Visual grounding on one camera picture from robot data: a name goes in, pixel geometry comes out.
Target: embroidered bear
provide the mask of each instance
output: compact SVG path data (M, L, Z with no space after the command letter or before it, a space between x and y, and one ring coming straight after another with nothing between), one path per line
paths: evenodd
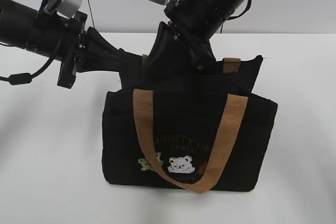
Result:
M169 158L170 166L168 171L170 173L190 174L195 171L195 167L191 164L193 159L190 156L185 157L171 157Z
M163 165L163 161L160 160L161 152L156 153L156 157L158 158L157 160L160 161L161 165ZM142 171L146 171L146 170L151 170L153 172L155 171L146 158L139 158L138 163L142 166L141 168Z

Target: gray surface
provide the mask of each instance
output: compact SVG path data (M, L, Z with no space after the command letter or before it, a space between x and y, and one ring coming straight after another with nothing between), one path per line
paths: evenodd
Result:
M148 53L155 39L103 35L138 54ZM218 59L266 57L254 92L279 103L259 182L250 193L108 185L101 171L101 118L106 92L120 89L117 73L78 74L67 90L56 86L55 62L31 85L0 82L0 223L335 224L335 40L288 34L212 38ZM4 76L34 71L46 61L4 47L0 55ZM136 163L138 158L130 157Z
M38 7L40 0L20 0ZM100 31L156 32L163 7L146 0L91 0ZM83 10L88 12L87 3ZM226 25L228 33L336 33L334 0L254 0L251 11Z

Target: tan handle strap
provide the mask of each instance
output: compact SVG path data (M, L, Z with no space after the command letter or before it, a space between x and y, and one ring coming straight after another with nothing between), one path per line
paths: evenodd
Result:
M224 58L223 73L237 73L241 62L238 58Z
M135 89L133 94L134 121L142 152L154 170L165 180L198 193L208 191L217 184L223 173L236 142L247 101L247 97L228 95L204 175L194 184L184 184L175 181L164 172L161 167L162 164L155 154L153 142L153 91Z

